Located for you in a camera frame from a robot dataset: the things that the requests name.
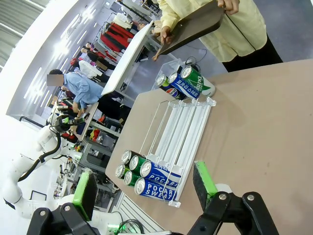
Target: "pepsi can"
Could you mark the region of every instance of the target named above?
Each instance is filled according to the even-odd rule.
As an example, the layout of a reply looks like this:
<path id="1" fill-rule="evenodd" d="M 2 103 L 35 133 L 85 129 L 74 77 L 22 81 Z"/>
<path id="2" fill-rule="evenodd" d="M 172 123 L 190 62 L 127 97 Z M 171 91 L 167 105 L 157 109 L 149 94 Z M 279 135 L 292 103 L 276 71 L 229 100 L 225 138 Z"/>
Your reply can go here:
<path id="1" fill-rule="evenodd" d="M 167 185 L 171 187 L 177 187 L 181 176 L 171 173 L 170 170 L 162 165 L 158 165 L 149 160 L 146 160 L 140 168 L 140 175 L 146 179 L 156 181 L 161 184 L 165 184 L 167 178 L 169 178 Z"/>
<path id="2" fill-rule="evenodd" d="M 168 78 L 168 82 L 170 85 L 184 93 L 187 97 L 197 99 L 200 96 L 200 92 L 194 86 L 186 82 L 186 80 L 183 80 L 177 72 L 171 74 Z"/>
<path id="3" fill-rule="evenodd" d="M 164 74 L 160 75 L 156 78 L 156 85 L 164 90 L 167 94 L 170 94 L 175 99 L 183 100 L 185 99 L 186 95 L 184 95 L 181 91 L 173 87 L 168 82 L 168 77 Z"/>
<path id="4" fill-rule="evenodd" d="M 158 200 L 171 201 L 174 197 L 175 189 L 168 186 L 164 187 L 164 185 L 148 179 L 139 178 L 135 183 L 135 193 Z"/>

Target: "black pants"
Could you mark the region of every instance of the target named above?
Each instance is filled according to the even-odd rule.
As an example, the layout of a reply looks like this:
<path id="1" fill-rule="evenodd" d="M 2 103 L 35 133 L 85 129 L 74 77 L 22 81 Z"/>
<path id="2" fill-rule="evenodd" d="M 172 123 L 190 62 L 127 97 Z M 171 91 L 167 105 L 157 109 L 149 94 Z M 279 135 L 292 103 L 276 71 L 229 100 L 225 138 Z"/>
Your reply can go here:
<path id="1" fill-rule="evenodd" d="M 99 57 L 99 58 L 98 58 L 98 61 L 99 61 L 101 64 L 103 64 L 103 65 L 105 65 L 106 67 L 108 67 L 108 69 L 110 69 L 110 70 L 114 70 L 114 69 L 115 69 L 115 65 L 110 64 L 107 60 L 103 59 L 102 57 Z"/>
<path id="2" fill-rule="evenodd" d="M 107 83 L 110 77 L 103 73 L 101 76 L 97 75 L 96 78 L 103 83 Z"/>
<path id="3" fill-rule="evenodd" d="M 228 72 L 245 70 L 259 66 L 282 63 L 275 47 L 268 38 L 264 47 L 246 56 L 236 56 L 232 61 L 223 62 Z"/>
<path id="4" fill-rule="evenodd" d="M 130 108 L 122 105 L 121 103 L 111 99 L 110 95 L 104 95 L 99 100 L 98 109 L 107 117 L 113 118 L 116 120 L 120 120 L 121 118 L 125 122 L 128 114 L 130 112 Z"/>

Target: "bolt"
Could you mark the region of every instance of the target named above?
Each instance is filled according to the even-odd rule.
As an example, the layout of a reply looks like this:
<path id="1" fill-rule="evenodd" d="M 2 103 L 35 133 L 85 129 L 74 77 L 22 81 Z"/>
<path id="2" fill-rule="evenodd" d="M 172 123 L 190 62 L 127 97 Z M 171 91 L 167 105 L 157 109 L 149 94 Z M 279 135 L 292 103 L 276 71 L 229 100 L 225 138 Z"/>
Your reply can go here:
<path id="1" fill-rule="evenodd" d="M 253 201 L 253 200 L 254 200 L 254 196 L 253 196 L 253 195 L 248 195 L 247 199 L 248 199 L 249 201 Z"/>
<path id="2" fill-rule="evenodd" d="M 227 196 L 226 196 L 226 194 L 221 194 L 221 195 L 219 196 L 219 198 L 220 198 L 221 200 L 225 200 L 225 199 L 227 198 Z"/>

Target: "man in blue shirt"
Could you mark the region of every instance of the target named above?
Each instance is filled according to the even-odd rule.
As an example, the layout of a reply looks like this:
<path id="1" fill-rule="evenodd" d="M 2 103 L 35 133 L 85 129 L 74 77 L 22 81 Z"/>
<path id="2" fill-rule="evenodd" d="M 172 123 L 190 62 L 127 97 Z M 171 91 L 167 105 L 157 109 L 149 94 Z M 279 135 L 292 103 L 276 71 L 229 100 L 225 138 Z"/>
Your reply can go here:
<path id="1" fill-rule="evenodd" d="M 101 93 L 103 87 L 87 77 L 75 72 L 63 74 L 61 70 L 52 70 L 49 74 L 59 75 L 55 76 L 55 86 L 64 85 L 76 95 L 73 102 L 73 111 L 75 113 L 79 112 L 78 103 L 81 105 L 81 111 L 84 112 L 88 104 L 99 102 L 98 109 L 105 116 L 117 119 L 122 123 L 126 120 L 130 108 L 121 105 L 119 102 L 111 99 L 108 95 L 102 96 Z"/>

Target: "floor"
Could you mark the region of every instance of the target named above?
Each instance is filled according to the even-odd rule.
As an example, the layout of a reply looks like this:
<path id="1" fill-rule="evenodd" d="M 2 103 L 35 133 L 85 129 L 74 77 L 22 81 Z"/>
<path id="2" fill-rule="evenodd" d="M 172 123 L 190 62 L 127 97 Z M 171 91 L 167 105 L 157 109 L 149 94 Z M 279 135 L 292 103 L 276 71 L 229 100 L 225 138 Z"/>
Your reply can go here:
<path id="1" fill-rule="evenodd" d="M 267 25 L 268 36 L 284 62 L 313 58 L 313 6 L 310 0 L 254 0 Z M 223 65 L 206 50 L 204 45 L 195 40 L 173 54 L 185 61 L 194 56 L 205 77 L 226 72 Z M 136 98 L 139 93 L 150 91 L 155 78 L 164 63 L 172 59 L 162 55 L 154 62 L 140 63 L 126 94 Z"/>

